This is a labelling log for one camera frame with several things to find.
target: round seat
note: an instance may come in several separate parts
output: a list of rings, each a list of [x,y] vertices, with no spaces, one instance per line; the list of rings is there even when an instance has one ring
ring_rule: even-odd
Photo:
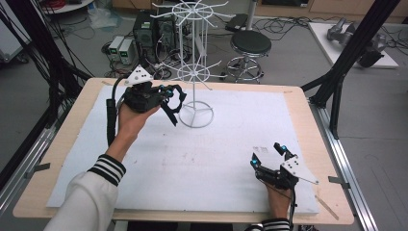
[[[239,31],[232,36],[231,47],[240,54],[257,58],[267,55],[272,43],[259,32]]]

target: electronic equipment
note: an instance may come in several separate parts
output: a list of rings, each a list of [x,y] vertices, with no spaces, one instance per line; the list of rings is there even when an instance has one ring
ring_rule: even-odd
[[[171,13],[171,8],[159,8],[159,14]],[[176,48],[176,31],[174,15],[165,15],[158,19],[160,29],[160,41],[162,42],[162,48],[167,51]]]
[[[109,58],[112,61],[120,61],[119,48],[124,39],[125,37],[123,36],[116,36],[111,45],[109,45]]]
[[[119,48],[119,55],[122,64],[132,64],[136,56],[136,49],[133,45],[132,38],[126,38],[123,40]]]
[[[262,5],[307,7],[309,0],[262,0]]]
[[[235,15],[225,26],[225,30],[238,32],[241,28],[245,27],[248,15],[246,13],[238,13]]]
[[[156,49],[159,39],[159,26],[156,18],[151,17],[154,11],[140,11],[133,26],[133,34],[138,48],[140,64],[148,67],[149,63],[158,62]]]
[[[150,16],[151,11],[140,11],[133,26],[136,42],[142,47],[155,47],[159,38],[157,19]]]

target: round base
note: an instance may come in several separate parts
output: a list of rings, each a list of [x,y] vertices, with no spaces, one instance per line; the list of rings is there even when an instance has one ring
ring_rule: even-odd
[[[207,103],[192,101],[183,105],[179,112],[179,118],[188,127],[202,128],[213,121],[214,110]]]
[[[259,84],[259,78],[264,76],[264,72],[258,62],[249,59],[248,63],[245,63],[244,57],[234,58],[228,62],[227,71],[230,75],[235,77],[236,83],[240,80],[256,80]]]

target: wooden table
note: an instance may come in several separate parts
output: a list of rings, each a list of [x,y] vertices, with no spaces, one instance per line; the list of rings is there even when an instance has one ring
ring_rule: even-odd
[[[73,143],[75,143],[98,93],[103,86],[112,85],[114,82],[115,79],[106,78],[93,78],[87,81],[63,126],[42,159],[42,164],[51,163],[51,167],[35,173],[13,210],[16,217],[52,218],[57,212],[55,208],[47,208],[46,203],[57,182],[64,159]],[[165,84],[179,84],[182,88],[187,87],[182,82],[165,82]],[[306,165],[319,179],[319,185],[313,187],[320,213],[311,216],[295,215],[293,222],[299,224],[351,224],[354,221],[342,186],[328,181],[328,176],[337,176],[337,174],[301,88],[244,84],[206,84],[214,90],[283,92]],[[196,87],[198,89],[205,88],[203,85],[197,85]],[[266,213],[115,210],[113,219],[250,223],[259,222],[267,217],[268,214]]]

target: wrist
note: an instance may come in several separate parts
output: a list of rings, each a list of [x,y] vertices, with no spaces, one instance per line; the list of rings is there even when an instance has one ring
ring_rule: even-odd
[[[127,151],[129,150],[132,143],[135,141],[136,137],[123,136],[118,133],[114,141],[106,150],[106,154],[115,158],[119,162],[123,161]]]

